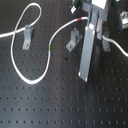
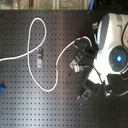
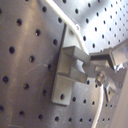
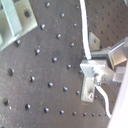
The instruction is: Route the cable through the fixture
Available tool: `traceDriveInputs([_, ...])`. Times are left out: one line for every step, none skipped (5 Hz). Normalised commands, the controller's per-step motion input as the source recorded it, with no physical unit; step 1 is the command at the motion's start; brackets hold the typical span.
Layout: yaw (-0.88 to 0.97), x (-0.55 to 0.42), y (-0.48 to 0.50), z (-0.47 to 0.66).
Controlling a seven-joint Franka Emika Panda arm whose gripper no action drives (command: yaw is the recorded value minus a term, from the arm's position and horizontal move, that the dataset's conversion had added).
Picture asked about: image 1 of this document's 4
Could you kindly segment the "long grey gripper finger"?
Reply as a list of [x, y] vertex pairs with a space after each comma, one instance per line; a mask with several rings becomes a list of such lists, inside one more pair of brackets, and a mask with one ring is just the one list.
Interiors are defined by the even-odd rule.
[[88, 81], [97, 20], [98, 11], [96, 9], [93, 9], [89, 13], [87, 26], [85, 27], [84, 42], [79, 68], [79, 77], [85, 82]]

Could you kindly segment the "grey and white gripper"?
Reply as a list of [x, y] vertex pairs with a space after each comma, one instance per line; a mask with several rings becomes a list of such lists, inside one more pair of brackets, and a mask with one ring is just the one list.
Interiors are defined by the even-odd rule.
[[101, 39], [103, 21], [107, 20], [111, 2], [112, 0], [83, 0], [82, 8], [84, 11], [91, 12], [93, 9], [98, 11], [99, 18], [96, 27], [98, 39]]

